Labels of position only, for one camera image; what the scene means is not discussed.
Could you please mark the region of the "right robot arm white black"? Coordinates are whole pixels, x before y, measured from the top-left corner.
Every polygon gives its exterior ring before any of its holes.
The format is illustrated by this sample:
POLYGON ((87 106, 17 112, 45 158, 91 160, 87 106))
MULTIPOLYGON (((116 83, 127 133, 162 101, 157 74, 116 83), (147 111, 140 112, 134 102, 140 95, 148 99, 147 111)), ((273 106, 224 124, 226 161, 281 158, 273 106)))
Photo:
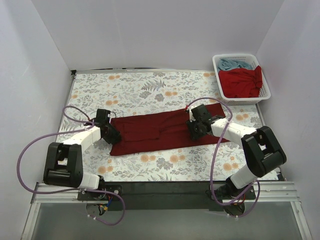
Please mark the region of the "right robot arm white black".
POLYGON ((194 105, 187 112, 189 120, 186 124, 193 140, 210 135, 217 137, 219 143, 224 139, 243 149, 245 165, 214 190, 215 196, 237 199, 254 181, 287 162, 270 127, 254 128, 232 123, 221 115, 211 115, 203 104, 194 105))

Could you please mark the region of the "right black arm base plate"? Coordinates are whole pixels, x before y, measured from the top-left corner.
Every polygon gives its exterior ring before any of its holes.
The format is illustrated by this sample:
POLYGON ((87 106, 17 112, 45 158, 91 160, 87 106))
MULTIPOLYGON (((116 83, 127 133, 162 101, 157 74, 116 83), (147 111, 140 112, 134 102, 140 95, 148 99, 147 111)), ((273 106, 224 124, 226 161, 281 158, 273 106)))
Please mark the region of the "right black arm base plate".
MULTIPOLYGON (((235 199, 241 192, 243 192, 246 187, 247 185, 243 188, 237 189, 232 188, 225 183, 214 185, 213 189, 218 200, 232 200, 235 199)), ((240 199, 243 200, 245 198, 246 200, 255 200, 256 196, 257 195, 254 187, 251 185, 250 188, 248 188, 247 191, 240 196, 240 199)))

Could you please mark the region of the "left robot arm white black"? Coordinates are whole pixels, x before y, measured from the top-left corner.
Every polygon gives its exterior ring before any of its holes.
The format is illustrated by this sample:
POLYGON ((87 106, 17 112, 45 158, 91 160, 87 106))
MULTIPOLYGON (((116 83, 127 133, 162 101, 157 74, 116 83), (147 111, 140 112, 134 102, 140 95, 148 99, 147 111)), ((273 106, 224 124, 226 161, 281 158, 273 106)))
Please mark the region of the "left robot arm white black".
POLYGON ((85 124, 83 131, 48 146, 43 174, 45 184, 87 189, 95 200, 106 196, 106 187, 100 183, 102 178, 84 172, 83 153, 101 139, 112 145, 121 141, 120 132, 111 125, 112 113, 110 110, 98 109, 96 117, 85 124))

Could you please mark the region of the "dark red t shirt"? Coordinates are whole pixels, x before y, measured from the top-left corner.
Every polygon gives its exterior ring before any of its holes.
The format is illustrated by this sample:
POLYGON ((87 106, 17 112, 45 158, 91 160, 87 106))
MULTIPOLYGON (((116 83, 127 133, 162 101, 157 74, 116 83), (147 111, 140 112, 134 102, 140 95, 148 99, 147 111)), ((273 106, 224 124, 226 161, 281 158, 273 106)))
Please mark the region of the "dark red t shirt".
POLYGON ((120 132, 121 141, 112 146, 110 155, 117 157, 218 142, 218 137, 210 135, 192 140, 186 124, 189 118, 184 109, 114 118, 111 124, 120 132))

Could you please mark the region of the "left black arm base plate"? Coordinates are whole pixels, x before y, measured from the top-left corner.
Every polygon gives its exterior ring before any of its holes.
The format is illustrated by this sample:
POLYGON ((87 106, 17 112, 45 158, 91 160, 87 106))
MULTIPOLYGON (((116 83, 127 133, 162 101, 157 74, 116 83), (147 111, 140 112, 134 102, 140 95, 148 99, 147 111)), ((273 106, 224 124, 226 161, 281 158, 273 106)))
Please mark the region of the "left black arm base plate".
POLYGON ((77 195, 78 201, 107 201, 113 198, 113 194, 121 195, 122 186, 120 184, 107 184, 98 190, 80 190, 77 195))

